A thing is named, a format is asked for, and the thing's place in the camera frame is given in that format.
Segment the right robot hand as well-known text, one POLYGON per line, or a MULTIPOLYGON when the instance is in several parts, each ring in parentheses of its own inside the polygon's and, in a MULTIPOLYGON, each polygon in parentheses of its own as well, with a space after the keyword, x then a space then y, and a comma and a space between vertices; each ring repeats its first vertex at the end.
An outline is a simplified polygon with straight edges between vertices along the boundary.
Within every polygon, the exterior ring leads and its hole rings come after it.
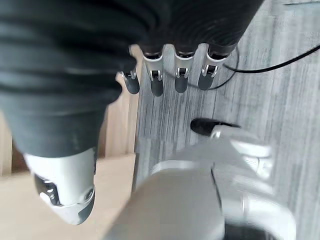
POLYGON ((39 197, 61 219, 82 224, 95 202, 97 145, 106 108, 135 94, 142 51, 152 93, 163 93, 163 47, 174 46, 183 93, 200 44, 207 90, 260 0, 3 0, 0 108, 39 197))

